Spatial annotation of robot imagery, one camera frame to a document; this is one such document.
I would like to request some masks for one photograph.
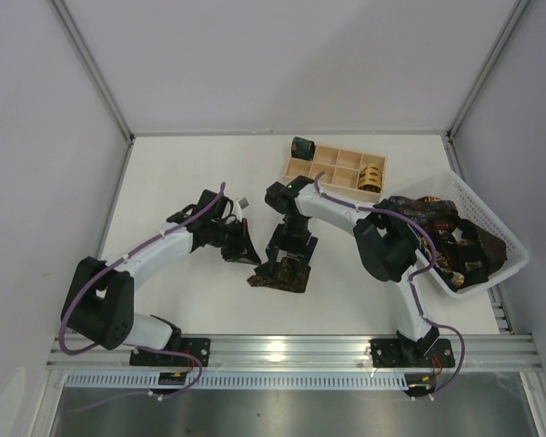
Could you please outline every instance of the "pile of clothes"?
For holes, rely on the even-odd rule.
[[[507,259],[506,243],[459,217],[450,200],[427,196],[416,200],[393,196],[393,210],[421,226],[432,238],[437,249],[435,270],[453,291],[487,282],[491,274],[501,269]],[[458,229],[460,238],[453,232]],[[431,259],[429,245],[423,237],[423,252]]]

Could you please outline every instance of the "tabletop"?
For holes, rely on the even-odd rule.
[[[307,135],[316,144],[388,157],[385,189],[448,169],[435,135]],[[248,199],[243,212],[262,260],[281,216],[264,202],[281,176],[293,136],[138,137],[127,165],[106,237],[104,259],[125,253],[156,233],[166,218],[202,190]],[[392,334],[396,311],[382,282],[361,265],[349,234],[312,219],[319,238],[304,294],[252,288],[253,267],[226,263],[220,250],[200,248],[158,272],[136,292],[136,310],[175,323],[185,333],[206,334]],[[419,278],[423,306],[439,323],[464,334],[497,334],[487,293],[454,300]]]

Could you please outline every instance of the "wooden organizer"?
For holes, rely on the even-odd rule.
[[[368,164],[374,164],[382,173],[380,193],[357,188],[360,172]],[[286,183],[289,183],[297,176],[313,179],[320,171],[325,171],[321,178],[323,187],[356,200],[378,202],[385,187],[385,170],[386,157],[343,148],[316,146],[313,161],[290,158],[283,178]]]

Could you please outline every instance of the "white plastic bin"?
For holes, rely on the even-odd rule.
[[[506,225],[496,216],[493,211],[483,203],[483,200],[473,192],[473,190],[452,171],[441,170],[436,174],[426,175],[411,182],[385,191],[381,198],[390,196],[404,196],[406,198],[422,198],[425,196],[435,196],[443,200],[452,200],[457,206],[459,215],[462,219],[469,219],[489,231],[496,237],[500,237],[506,242],[508,259],[500,270],[490,276],[487,282],[466,287],[458,291],[451,290],[442,277],[432,269],[429,276],[435,287],[442,289],[455,299],[465,299],[469,296],[482,293],[483,291],[499,284],[511,275],[517,273],[522,267],[528,264],[530,255],[515,235],[506,227]],[[419,262],[423,266],[428,265],[427,259],[419,253]]]

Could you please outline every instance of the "metal floor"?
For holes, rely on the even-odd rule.
[[[209,391],[157,402],[65,389],[51,437],[535,436],[519,374],[464,374],[435,401],[400,391]]]

